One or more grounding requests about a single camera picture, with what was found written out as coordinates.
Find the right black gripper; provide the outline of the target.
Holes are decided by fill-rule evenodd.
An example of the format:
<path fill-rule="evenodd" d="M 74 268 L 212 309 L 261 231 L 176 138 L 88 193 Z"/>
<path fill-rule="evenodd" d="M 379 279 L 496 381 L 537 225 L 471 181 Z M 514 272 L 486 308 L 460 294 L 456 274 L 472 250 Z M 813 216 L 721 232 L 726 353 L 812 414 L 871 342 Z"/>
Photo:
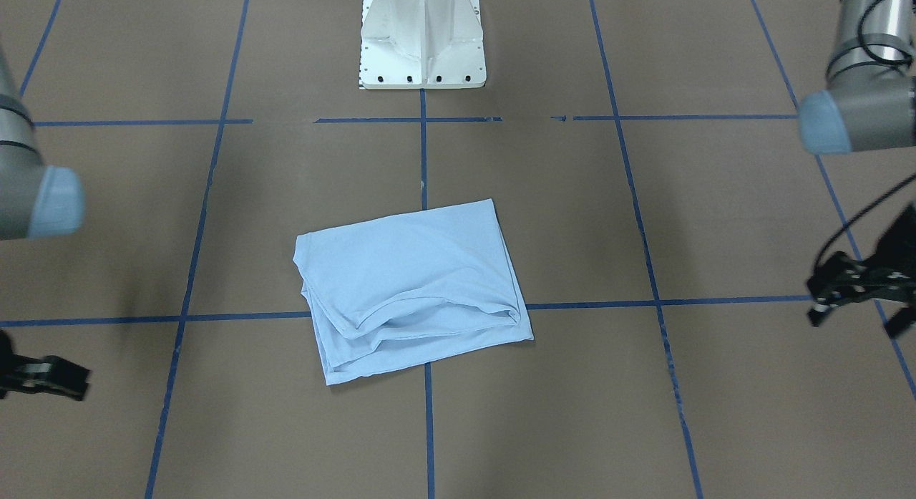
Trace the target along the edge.
<path fill-rule="evenodd" d="M 53 394 L 84 400 L 89 390 L 88 368 L 58 356 L 32 358 L 14 353 L 10 336 L 1 330 L 1 399 L 12 390 L 23 394 Z"/>

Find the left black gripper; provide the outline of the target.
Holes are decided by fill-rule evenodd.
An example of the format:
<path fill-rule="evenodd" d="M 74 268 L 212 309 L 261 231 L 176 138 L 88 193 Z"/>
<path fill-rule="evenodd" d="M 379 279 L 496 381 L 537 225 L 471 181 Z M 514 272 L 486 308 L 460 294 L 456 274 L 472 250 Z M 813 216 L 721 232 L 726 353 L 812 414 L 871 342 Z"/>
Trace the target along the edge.
<path fill-rule="evenodd" d="M 915 211 L 910 203 L 881 235 L 874 253 L 863 262 L 835 251 L 817 262 L 806 281 L 812 305 L 806 316 L 813 327 L 845 304 L 879 299 L 907 304 L 884 322 L 890 339 L 899 339 L 915 324 Z"/>

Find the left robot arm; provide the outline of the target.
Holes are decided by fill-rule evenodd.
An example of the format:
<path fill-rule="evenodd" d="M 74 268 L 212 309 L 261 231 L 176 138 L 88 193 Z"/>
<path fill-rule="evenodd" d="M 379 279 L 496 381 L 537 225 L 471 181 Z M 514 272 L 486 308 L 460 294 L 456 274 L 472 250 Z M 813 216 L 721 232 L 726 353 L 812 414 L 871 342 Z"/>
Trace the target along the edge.
<path fill-rule="evenodd" d="M 913 9 L 914 0 L 840 0 L 824 90 L 799 104 L 799 137 L 808 153 L 847 155 L 914 146 Z M 857 260 L 843 251 L 831 252 L 854 223 L 913 183 L 909 175 L 893 185 L 824 242 L 806 281 L 812 326 L 821 326 L 845 304 L 880 300 L 900 305 L 884 323 L 889 338 L 913 329 L 913 202 L 880 236 L 870 256 Z"/>

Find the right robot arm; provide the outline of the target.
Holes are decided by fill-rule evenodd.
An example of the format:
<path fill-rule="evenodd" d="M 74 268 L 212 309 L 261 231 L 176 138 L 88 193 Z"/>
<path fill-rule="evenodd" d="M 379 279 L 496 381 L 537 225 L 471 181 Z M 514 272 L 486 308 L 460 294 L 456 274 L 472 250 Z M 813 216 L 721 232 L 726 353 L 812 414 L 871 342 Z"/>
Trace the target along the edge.
<path fill-rule="evenodd" d="M 21 100 L 19 86 L 1 57 L 1 238 L 62 237 L 83 224 L 81 179 L 71 168 L 46 164 L 36 143 L 36 125 Z M 89 390 L 89 370 L 58 356 L 16 354 L 1 333 L 1 395 L 53 394 L 81 402 Z"/>

